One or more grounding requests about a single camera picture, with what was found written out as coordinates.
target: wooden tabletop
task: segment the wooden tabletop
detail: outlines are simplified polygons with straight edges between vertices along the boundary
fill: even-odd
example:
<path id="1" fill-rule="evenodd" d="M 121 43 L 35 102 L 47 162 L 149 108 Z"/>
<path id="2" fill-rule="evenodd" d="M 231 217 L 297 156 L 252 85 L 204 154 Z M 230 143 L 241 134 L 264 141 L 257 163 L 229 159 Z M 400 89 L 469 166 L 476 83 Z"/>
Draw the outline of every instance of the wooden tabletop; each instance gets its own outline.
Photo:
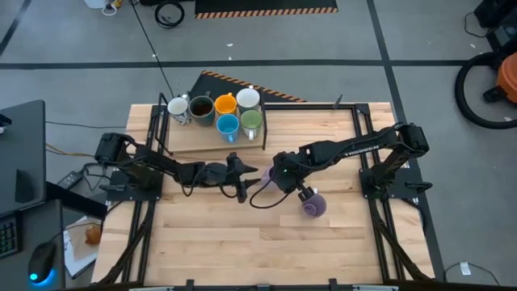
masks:
<path id="1" fill-rule="evenodd" d="M 151 107 L 133 105 L 129 114 L 127 132 L 140 143 L 145 143 Z M 389 103 L 370 103 L 370 109 L 375 130 L 393 125 Z M 341 110 L 268 111 L 267 123 L 266 150 L 237 150 L 243 162 L 259 169 L 245 178 L 260 177 L 280 151 L 355 136 L 351 114 Z M 228 154 L 229 150 L 204 151 L 174 158 L 179 162 L 224 162 Z M 382 150 L 380 157 L 388 154 Z M 305 185 L 318 188 L 328 204 L 320 218 L 304 216 L 296 195 L 273 209 L 253 209 L 248 202 L 239 204 L 215 188 L 196 188 L 192 196 L 185 197 L 180 186 L 166 176 L 154 215 L 145 285 L 185 285 L 187 279 L 194 279 L 196 285 L 326 285 L 329 278 L 336 278 L 339 284 L 381 283 L 359 169 L 359 156 L 355 156 L 307 178 Z M 257 188 L 253 186 L 248 193 Z M 263 192 L 254 203 L 269 205 L 281 196 Z M 107 217 L 93 281 L 107 274 L 126 247 L 133 206 L 134 202 L 124 202 Z M 399 200 L 392 201 L 391 209 L 400 244 L 424 273 L 434 276 L 418 211 Z M 385 242 L 394 277 L 387 245 Z M 133 260 L 132 279 L 136 279 L 139 253 L 137 250 Z"/>

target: computer mouse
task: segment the computer mouse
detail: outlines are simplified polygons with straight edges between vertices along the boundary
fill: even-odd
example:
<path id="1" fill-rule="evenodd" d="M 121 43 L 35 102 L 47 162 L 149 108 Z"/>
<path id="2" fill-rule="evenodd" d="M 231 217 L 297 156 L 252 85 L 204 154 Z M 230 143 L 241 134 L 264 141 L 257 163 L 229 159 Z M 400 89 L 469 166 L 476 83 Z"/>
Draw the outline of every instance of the computer mouse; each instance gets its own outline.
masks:
<path id="1" fill-rule="evenodd" d="M 47 279 L 52 270 L 56 245 L 53 242 L 44 242 L 32 252 L 29 261 L 29 279 L 31 282 L 40 283 Z"/>

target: black and orange warning tape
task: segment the black and orange warning tape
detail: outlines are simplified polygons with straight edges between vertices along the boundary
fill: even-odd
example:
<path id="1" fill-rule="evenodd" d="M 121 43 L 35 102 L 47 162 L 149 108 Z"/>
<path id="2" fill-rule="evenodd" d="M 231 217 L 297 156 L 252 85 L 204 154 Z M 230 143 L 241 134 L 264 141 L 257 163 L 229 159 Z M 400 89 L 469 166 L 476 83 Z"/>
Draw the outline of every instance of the black and orange warning tape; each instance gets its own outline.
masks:
<path id="1" fill-rule="evenodd" d="M 225 76 L 223 74 L 218 74 L 218 73 L 212 72 L 212 71 L 204 70 L 203 72 L 201 72 L 201 74 L 208 75 L 208 76 L 214 77 L 214 78 L 219 78 L 219 79 L 225 80 L 227 82 L 233 82 L 235 84 L 242 85 L 242 86 L 253 86 L 253 88 L 255 90 L 258 90 L 261 87 L 259 85 L 254 85 L 254 84 L 252 84 L 250 82 L 242 81 L 242 80 L 239 80 L 237 78 L 228 77 L 228 76 Z M 298 98 L 298 97 L 295 97 L 295 96 L 292 96 L 292 95 L 289 95 L 289 94 L 285 94 L 285 93 L 282 93 L 282 92 L 279 92 L 279 91 L 275 91 L 275 90 L 268 89 L 268 88 L 265 88 L 265 87 L 262 87 L 262 89 L 263 89 L 263 92 L 266 93 L 266 94 L 275 95 L 275 96 L 283 98 L 283 99 L 288 99 L 288 100 L 291 100 L 291 101 L 294 101 L 294 102 L 298 102 L 298 103 L 307 102 L 307 101 L 305 101 L 305 100 L 303 100 L 301 98 Z"/>
<path id="2" fill-rule="evenodd" d="M 207 12 L 198 13 L 196 19 L 214 19 L 214 18 L 233 18 L 233 17 L 251 17 L 251 16 L 273 16 L 273 15 L 305 15 L 305 14 L 322 14 L 337 13 L 336 7 L 321 8 L 296 8 L 296 9 L 274 9 L 260 11 L 226 11 L 226 12 Z"/>

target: floor line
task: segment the floor line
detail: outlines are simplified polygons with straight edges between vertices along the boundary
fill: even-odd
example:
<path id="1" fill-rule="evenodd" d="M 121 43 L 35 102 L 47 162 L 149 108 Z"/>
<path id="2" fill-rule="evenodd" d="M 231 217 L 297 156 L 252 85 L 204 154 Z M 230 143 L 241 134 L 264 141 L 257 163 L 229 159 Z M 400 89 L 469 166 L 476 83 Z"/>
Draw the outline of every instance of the floor line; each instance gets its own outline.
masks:
<path id="1" fill-rule="evenodd" d="M 377 43 L 379 45 L 380 56 L 382 58 L 382 61 L 384 62 L 386 78 L 388 79 L 389 90 L 391 92 L 393 107 L 397 115 L 397 120 L 406 122 L 406 114 L 404 113 L 404 108 L 402 107 L 402 100 L 400 92 L 398 90 L 397 80 L 395 79 L 395 73 L 393 72 L 392 67 L 392 64 L 397 64 L 397 61 L 389 60 L 388 48 L 386 46 L 385 38 L 382 33 L 379 15 L 377 14 L 374 0 L 367 0 L 367 4 L 368 10 L 370 11 L 370 16 L 372 18 L 373 30 L 375 32 Z M 427 65 L 434 63 L 432 61 L 425 62 L 427 63 Z M 443 61 L 436 63 L 440 65 L 450 65 L 448 62 Z M 418 173 L 421 173 L 420 167 L 418 166 L 418 162 L 416 159 L 410 159 L 409 164 L 411 168 L 413 168 Z M 418 203 L 422 206 L 422 215 L 425 215 L 427 220 L 427 229 L 425 231 L 425 237 L 427 241 L 427 249 L 429 250 L 429 256 L 431 257 L 433 270 L 435 271 L 435 278 L 443 281 L 443 260 L 442 255 L 439 251 L 438 239 L 436 237 L 435 227 L 432 222 L 431 211 L 429 210 L 429 203 L 427 201 L 426 193 L 421 193 L 418 196 Z"/>
<path id="2" fill-rule="evenodd" d="M 25 11 L 27 11 L 29 5 L 31 5 L 31 2 L 32 2 L 32 0 L 23 1 L 23 4 L 18 11 L 18 14 L 16 15 L 16 18 L 13 20 L 13 22 L 9 26 L 9 30 L 7 30 L 7 33 L 4 35 L 2 42 L 0 43 L 0 57 L 2 56 L 3 52 L 6 50 L 7 45 L 11 41 L 11 38 L 13 37 L 13 35 L 15 34 L 16 28 L 22 21 L 23 16 L 25 15 Z"/>
<path id="3" fill-rule="evenodd" d="M 247 60 L 247 61 L 162 61 L 163 68 L 254 67 L 254 66 L 462 66 L 466 60 Z M 79 70 L 158 68 L 155 61 L 0 63 L 0 70 Z"/>

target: gray floor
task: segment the gray floor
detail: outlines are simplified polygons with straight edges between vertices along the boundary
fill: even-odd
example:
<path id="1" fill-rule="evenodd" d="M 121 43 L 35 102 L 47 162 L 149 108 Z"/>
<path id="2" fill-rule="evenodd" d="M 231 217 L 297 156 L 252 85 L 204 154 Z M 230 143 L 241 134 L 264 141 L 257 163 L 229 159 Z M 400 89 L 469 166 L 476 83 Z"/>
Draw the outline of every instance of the gray floor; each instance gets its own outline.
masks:
<path id="1" fill-rule="evenodd" d="M 464 15 L 480 0 L 375 0 L 392 60 L 465 60 L 490 50 L 486 40 L 464 33 Z M 23 0 L 0 2 L 0 37 L 18 14 Z M 338 0 L 339 13 L 245 19 L 195 20 L 186 3 L 185 22 L 163 30 L 153 11 L 139 6 L 142 23 L 162 61 L 349 59 L 380 60 L 367 2 Z M 475 19 L 469 26 L 482 30 Z M 82 0 L 48 5 L 32 1 L 0 63 L 83 63 L 154 61 L 132 8 L 116 16 L 84 6 Z M 431 152 L 419 161 L 422 176 L 435 186 L 427 193 L 443 262 L 469 261 L 491 270 L 503 285 L 517 285 L 517 203 L 515 143 L 517 131 L 491 131 L 465 121 L 452 86 L 459 68 L 395 67 L 408 121 L 421 125 Z M 175 94 L 189 90 L 201 70 L 215 70 L 309 101 L 392 101 L 382 66 L 247 66 L 166 68 Z M 494 73 L 476 68 L 466 93 L 474 110 L 492 120 L 515 119 L 507 104 L 486 106 L 481 93 Z M 0 70 L 0 108 L 33 99 L 47 103 L 53 121 L 124 125 L 132 103 L 155 102 L 168 92 L 159 69 Z M 94 153 L 104 132 L 47 126 L 47 142 L 62 150 Z M 48 180 L 57 182 L 87 159 L 48 155 Z M 84 185 L 77 190 L 91 196 Z M 67 213 L 68 222 L 77 215 Z M 71 285 L 89 281 L 89 273 Z M 473 268 L 451 281 L 494 284 Z"/>

